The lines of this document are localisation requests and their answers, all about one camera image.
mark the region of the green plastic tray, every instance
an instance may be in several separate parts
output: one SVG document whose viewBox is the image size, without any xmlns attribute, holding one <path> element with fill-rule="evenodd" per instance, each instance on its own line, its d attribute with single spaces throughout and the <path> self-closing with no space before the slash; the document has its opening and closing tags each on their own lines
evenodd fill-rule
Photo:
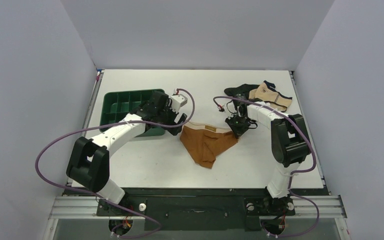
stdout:
<svg viewBox="0 0 384 240">
<path fill-rule="evenodd" d="M 120 122 L 130 111 L 141 103 L 148 101 L 153 91 L 164 93 L 162 89 L 108 92 L 103 97 L 100 125 Z M 108 130 L 108 128 L 100 129 L 101 132 L 105 132 L 106 130 Z M 138 135 L 138 137 L 161 136 L 164 135 L 165 132 L 164 129 L 156 126 Z"/>
</svg>

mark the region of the white wall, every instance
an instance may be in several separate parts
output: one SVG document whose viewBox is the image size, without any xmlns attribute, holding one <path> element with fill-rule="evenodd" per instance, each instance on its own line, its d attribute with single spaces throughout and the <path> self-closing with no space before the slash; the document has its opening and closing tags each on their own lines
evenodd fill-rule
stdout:
<svg viewBox="0 0 384 240">
<path fill-rule="evenodd" d="M 336 0 L 295 79 L 352 239 L 384 239 L 384 1 Z"/>
<path fill-rule="evenodd" d="M 61 0 L 99 68 L 294 70 L 334 0 Z"/>
<path fill-rule="evenodd" d="M 41 239 L 60 189 L 35 157 L 85 118 L 96 71 L 59 0 L 0 0 L 0 240 Z M 49 151 L 44 174 L 63 182 L 72 141 Z"/>
</svg>

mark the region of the white table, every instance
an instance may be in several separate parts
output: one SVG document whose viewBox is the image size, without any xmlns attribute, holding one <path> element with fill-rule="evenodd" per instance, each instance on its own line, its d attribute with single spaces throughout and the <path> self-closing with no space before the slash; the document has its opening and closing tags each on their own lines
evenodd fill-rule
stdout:
<svg viewBox="0 0 384 240">
<path fill-rule="evenodd" d="M 225 96 L 223 90 L 241 84 L 261 84 L 267 80 L 276 90 L 292 97 L 288 114 L 301 110 L 288 71 L 268 70 L 105 70 L 90 117 L 89 126 L 98 126 L 106 93 L 163 89 L 172 94 L 183 88 L 193 95 L 196 108 L 191 121 L 228 128 L 226 115 L 218 112 L 214 96 Z M 191 101 L 181 111 L 189 116 Z M 90 131 L 86 138 L 100 134 Z M 196 164 L 179 140 L 168 132 L 162 136 L 137 137 L 128 142 L 110 159 L 110 178 L 122 188 L 264 188 L 270 182 L 276 160 L 271 150 L 270 131 L 260 126 L 248 130 L 239 142 L 216 158 L 212 169 Z M 312 165 L 311 156 L 299 169 Z M 81 187 L 77 182 L 73 187 Z M 322 188 L 316 167 L 294 177 L 292 188 Z"/>
</svg>

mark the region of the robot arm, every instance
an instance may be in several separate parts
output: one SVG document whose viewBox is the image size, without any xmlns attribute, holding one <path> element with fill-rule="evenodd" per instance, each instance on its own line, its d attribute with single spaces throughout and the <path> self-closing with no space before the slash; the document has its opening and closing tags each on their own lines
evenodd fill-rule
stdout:
<svg viewBox="0 0 384 240">
<path fill-rule="evenodd" d="M 164 125 L 177 125 L 186 120 L 182 114 L 175 122 L 179 110 L 188 99 L 175 94 L 168 96 L 159 91 L 152 93 L 149 101 L 132 110 L 120 122 L 149 121 Z M 125 191 L 110 179 L 110 157 L 134 137 L 148 131 L 152 126 L 146 123 L 127 123 L 109 128 L 107 131 L 89 139 L 80 137 L 74 143 L 66 174 L 88 190 L 103 198 L 119 204 Z M 182 127 L 164 128 L 173 136 Z"/>
<path fill-rule="evenodd" d="M 296 129 L 283 117 L 273 111 L 258 105 L 247 105 L 233 101 L 236 113 L 226 118 L 237 138 L 244 134 L 250 125 L 259 123 L 271 132 L 271 151 L 277 161 L 267 190 L 273 199 L 288 197 L 291 172 L 298 169 L 300 164 L 310 154 L 310 149 Z M 262 106 L 268 106 L 263 101 L 256 102 Z M 308 138 L 304 118 L 300 114 L 289 115 L 299 129 Z"/>
</svg>

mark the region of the tan cloth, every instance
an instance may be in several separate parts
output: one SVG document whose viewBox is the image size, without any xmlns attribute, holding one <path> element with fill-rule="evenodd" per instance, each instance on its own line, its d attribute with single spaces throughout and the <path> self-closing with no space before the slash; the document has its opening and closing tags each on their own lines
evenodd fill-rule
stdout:
<svg viewBox="0 0 384 240">
<path fill-rule="evenodd" d="M 277 92 L 273 87 L 269 87 L 264 81 L 254 93 L 255 99 L 261 99 L 266 103 L 270 103 L 271 107 L 285 112 L 292 103 L 292 97 L 283 96 Z"/>
<path fill-rule="evenodd" d="M 180 141 L 195 163 L 209 169 L 219 154 L 238 142 L 230 129 L 193 122 L 183 126 Z"/>
<path fill-rule="evenodd" d="M 256 92 L 257 92 L 257 88 L 249 91 L 249 98 L 248 99 L 255 99 L 256 98 Z"/>
</svg>

